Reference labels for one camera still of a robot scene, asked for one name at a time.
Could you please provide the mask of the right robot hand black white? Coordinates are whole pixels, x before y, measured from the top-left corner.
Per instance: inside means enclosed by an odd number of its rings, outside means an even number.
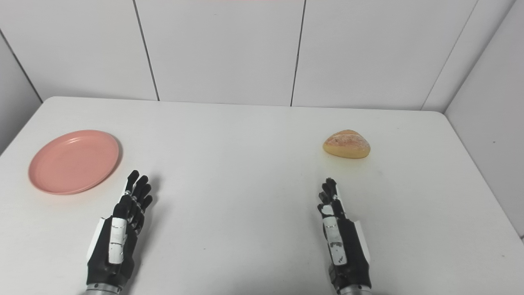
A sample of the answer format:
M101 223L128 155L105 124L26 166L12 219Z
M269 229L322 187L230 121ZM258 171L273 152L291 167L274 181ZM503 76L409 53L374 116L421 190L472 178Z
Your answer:
M331 258L330 282L338 295L371 295L367 246L361 228L346 215L336 181L327 178L321 187L317 209Z

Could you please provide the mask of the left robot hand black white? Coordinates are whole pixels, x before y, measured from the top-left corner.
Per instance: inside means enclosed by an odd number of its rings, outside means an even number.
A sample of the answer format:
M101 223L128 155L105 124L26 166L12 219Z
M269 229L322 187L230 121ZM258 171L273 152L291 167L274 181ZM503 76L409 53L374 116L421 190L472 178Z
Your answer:
M133 170L112 215L99 219L87 254L86 295L119 295L129 282L151 190L148 176Z

